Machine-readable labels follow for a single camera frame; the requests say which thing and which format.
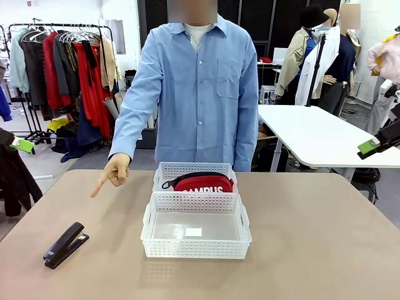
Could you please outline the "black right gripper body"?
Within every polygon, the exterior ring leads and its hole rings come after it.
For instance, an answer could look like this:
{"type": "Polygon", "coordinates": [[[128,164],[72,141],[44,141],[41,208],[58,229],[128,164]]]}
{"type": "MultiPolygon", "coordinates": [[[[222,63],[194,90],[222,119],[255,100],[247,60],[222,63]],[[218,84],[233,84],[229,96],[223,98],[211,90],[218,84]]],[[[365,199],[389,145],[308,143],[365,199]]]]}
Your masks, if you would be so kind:
{"type": "Polygon", "coordinates": [[[375,135],[375,138],[379,141],[378,148],[391,148],[399,146],[399,123],[400,120],[397,119],[378,131],[378,133],[375,135]]]}

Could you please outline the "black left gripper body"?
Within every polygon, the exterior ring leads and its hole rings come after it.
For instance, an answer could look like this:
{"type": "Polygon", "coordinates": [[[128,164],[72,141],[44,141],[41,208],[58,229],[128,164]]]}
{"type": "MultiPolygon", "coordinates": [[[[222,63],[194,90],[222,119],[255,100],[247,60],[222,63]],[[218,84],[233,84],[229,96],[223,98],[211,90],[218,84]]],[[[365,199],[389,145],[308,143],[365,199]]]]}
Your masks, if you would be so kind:
{"type": "Polygon", "coordinates": [[[0,128],[0,145],[11,146],[15,140],[15,135],[3,128],[0,128]]]}

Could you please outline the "person's right hand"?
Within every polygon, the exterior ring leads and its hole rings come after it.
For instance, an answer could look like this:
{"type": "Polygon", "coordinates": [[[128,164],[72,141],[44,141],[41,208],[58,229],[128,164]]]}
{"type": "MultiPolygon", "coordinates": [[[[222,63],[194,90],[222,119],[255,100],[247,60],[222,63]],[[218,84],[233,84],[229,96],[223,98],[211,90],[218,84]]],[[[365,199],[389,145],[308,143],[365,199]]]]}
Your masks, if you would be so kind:
{"type": "Polygon", "coordinates": [[[131,158],[127,154],[113,154],[97,180],[91,197],[95,198],[98,195],[98,192],[106,181],[110,181],[114,187],[123,185],[129,176],[130,162],[131,158]]]}

